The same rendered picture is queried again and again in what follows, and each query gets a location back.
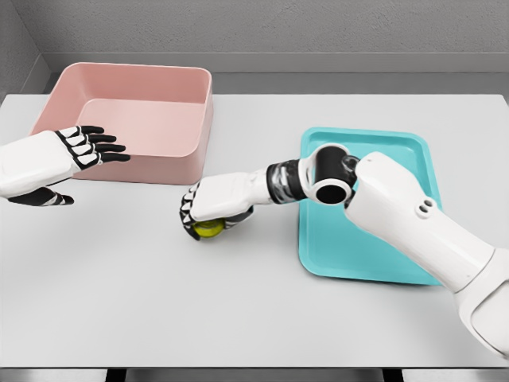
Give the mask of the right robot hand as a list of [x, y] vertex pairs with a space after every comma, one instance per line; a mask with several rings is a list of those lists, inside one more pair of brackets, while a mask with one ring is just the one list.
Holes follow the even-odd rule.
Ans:
[[189, 188], [179, 210], [184, 230], [196, 240], [191, 233], [195, 222], [224, 218], [228, 230], [251, 217], [254, 207], [247, 203], [247, 180], [247, 173], [226, 173], [205, 177]]

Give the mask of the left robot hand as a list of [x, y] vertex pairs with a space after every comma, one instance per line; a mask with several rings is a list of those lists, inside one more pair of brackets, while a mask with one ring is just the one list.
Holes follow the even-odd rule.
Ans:
[[11, 203], [45, 207], [74, 200], [49, 187], [108, 162], [127, 162], [126, 147], [102, 127], [79, 125], [42, 131], [0, 147], [0, 197]]

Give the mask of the yellow-green tennis ball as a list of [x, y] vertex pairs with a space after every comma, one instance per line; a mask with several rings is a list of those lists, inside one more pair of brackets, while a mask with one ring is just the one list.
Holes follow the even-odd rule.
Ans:
[[196, 240], [210, 239], [218, 236], [225, 229], [224, 218], [195, 222], [191, 225], [191, 233]]

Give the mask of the pink rectangular basket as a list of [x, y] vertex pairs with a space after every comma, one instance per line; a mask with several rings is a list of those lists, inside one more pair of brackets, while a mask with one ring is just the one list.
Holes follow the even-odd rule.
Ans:
[[61, 73], [31, 132], [92, 125], [126, 147], [128, 162], [78, 179], [192, 185], [202, 177], [212, 119], [204, 68], [81, 62]]

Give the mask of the blue rectangular tray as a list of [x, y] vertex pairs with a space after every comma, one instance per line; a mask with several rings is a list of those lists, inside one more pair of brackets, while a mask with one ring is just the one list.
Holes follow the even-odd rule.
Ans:
[[[362, 158], [378, 151], [405, 166], [425, 194], [441, 199], [426, 141], [409, 132], [312, 127], [301, 137], [301, 156], [325, 143], [345, 146]], [[389, 244], [356, 227], [343, 205], [299, 204], [299, 260], [315, 275], [387, 283], [437, 285], [437, 280]]]

